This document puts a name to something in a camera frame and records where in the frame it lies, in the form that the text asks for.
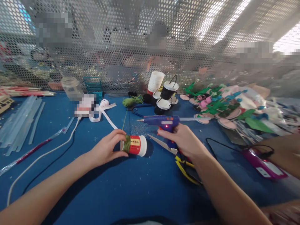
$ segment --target person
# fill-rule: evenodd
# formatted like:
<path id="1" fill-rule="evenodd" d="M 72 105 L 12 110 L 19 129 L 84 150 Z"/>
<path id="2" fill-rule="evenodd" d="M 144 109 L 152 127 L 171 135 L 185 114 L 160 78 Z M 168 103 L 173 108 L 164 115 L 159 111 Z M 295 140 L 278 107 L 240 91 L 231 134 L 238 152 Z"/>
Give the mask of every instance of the person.
<path id="1" fill-rule="evenodd" d="M 158 130 L 158 133 L 176 142 L 181 152 L 193 162 L 223 222 L 230 225 L 271 224 L 186 125 L 179 124 L 174 133 L 163 130 Z M 113 152 L 119 141 L 126 140 L 125 134 L 122 130 L 112 131 L 92 150 L 32 188 L 0 212 L 0 224 L 41 224 L 62 195 L 80 177 L 118 157 L 128 157 L 126 152 Z"/>

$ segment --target perforated metal sheet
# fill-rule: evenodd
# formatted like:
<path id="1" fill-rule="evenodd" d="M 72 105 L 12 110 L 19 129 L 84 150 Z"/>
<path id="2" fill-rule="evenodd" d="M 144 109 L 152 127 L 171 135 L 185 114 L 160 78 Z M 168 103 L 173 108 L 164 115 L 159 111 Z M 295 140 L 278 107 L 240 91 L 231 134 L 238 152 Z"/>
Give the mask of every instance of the perforated metal sheet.
<path id="1" fill-rule="evenodd" d="M 298 0 L 2 0 L 0 85 L 100 77 L 108 93 L 142 92 L 162 71 L 177 75 L 180 93 L 198 80 L 297 96 L 299 9 Z M 272 66 L 236 58 L 237 42 L 265 41 L 288 56 L 271 49 Z"/>

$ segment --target blue tablecloth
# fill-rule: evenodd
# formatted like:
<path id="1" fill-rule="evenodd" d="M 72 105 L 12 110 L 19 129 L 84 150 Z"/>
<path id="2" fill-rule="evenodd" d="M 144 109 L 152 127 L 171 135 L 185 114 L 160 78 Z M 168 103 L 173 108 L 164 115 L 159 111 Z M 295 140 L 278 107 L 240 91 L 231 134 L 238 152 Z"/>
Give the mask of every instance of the blue tablecloth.
<path id="1" fill-rule="evenodd" d="M 122 128 L 126 110 L 122 105 L 123 98 L 107 98 L 117 106 L 107 110 L 108 116 L 118 128 Z M 16 98 L 10 109 L 1 115 L 0 126 L 19 106 L 24 98 Z M 37 125 L 34 142 L 28 145 L 29 136 L 20 152 L 4 156 L 7 148 L 0 148 L 0 165 L 11 163 L 35 145 L 44 141 L 63 126 L 67 126 L 72 117 L 74 103 L 64 93 L 55 97 L 44 97 L 46 102 Z M 139 108 L 138 113 L 153 115 L 154 107 Z M 181 117 L 193 117 L 196 111 L 189 102 L 179 103 L 168 114 Z M 157 127 L 152 127 L 136 120 L 138 116 L 128 112 L 124 130 L 130 135 L 155 135 Z M 216 121 L 202 125 L 196 121 L 184 122 L 195 135 L 207 146 L 205 138 L 216 139 L 226 145 L 233 145 L 224 136 Z M 24 162 L 13 167 L 0 176 L 0 210 L 6 206 L 9 187 L 19 174 L 25 170 L 38 156 L 64 143 L 71 134 L 75 121 L 67 134 L 43 146 Z M 81 154 L 91 150 L 94 145 L 112 131 L 112 127 L 103 118 L 92 123 L 83 118 L 75 132 L 75 139 L 70 149 L 42 173 L 29 187 L 32 188 L 50 175 L 54 174 Z M 28 183 L 62 154 L 71 142 L 55 152 L 39 160 L 16 183 L 11 201 L 19 198 Z M 249 195 L 258 206 L 283 203 L 297 196 L 288 191 L 277 181 L 264 179 L 238 152 L 232 151 L 217 143 L 211 143 L 219 163 L 232 179 Z M 214 207 L 203 187 L 190 183 L 175 164 L 174 155 L 167 152 L 154 141 L 148 140 L 148 149 L 152 149 L 151 157 L 130 156 L 119 158 L 102 167 L 96 168 L 75 182 L 64 194 L 45 220 L 45 224 L 111 224 L 121 219 L 150 218 L 162 216 L 177 223 L 189 223 L 217 216 Z"/>

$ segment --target blue hot glue gun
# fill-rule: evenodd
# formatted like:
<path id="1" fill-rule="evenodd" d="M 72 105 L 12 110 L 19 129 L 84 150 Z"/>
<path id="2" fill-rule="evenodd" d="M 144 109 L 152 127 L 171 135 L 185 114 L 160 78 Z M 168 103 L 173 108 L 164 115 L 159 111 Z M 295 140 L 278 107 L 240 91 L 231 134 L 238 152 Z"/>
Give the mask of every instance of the blue hot glue gun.
<path id="1" fill-rule="evenodd" d="M 144 116 L 143 119 L 137 120 L 148 125 L 159 126 L 161 129 L 173 133 L 173 128 L 178 126 L 179 116 Z M 171 140 L 167 141 L 169 148 L 177 149 L 177 144 Z"/>

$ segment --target green string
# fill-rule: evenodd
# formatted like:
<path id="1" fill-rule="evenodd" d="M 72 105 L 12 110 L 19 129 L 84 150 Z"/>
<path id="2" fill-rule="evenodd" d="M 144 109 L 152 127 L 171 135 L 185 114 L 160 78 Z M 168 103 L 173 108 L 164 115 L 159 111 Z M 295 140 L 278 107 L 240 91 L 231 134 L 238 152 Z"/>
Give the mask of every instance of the green string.
<path id="1" fill-rule="evenodd" d="M 125 107 L 131 107 L 134 103 L 143 104 L 143 101 L 143 97 L 139 95 L 137 97 L 124 98 L 122 104 Z"/>
<path id="2" fill-rule="evenodd" d="M 131 138 L 129 135 L 125 135 L 126 141 L 124 142 L 123 151 L 126 153 L 129 153 L 130 150 L 130 144 L 131 144 Z"/>
<path id="3" fill-rule="evenodd" d="M 123 123 L 122 130 L 124 129 L 124 125 L 125 125 L 125 121 L 126 121 L 127 112 L 128 112 L 128 110 L 126 110 L 126 114 L 125 114 L 125 118 L 124 118 L 124 123 Z"/>

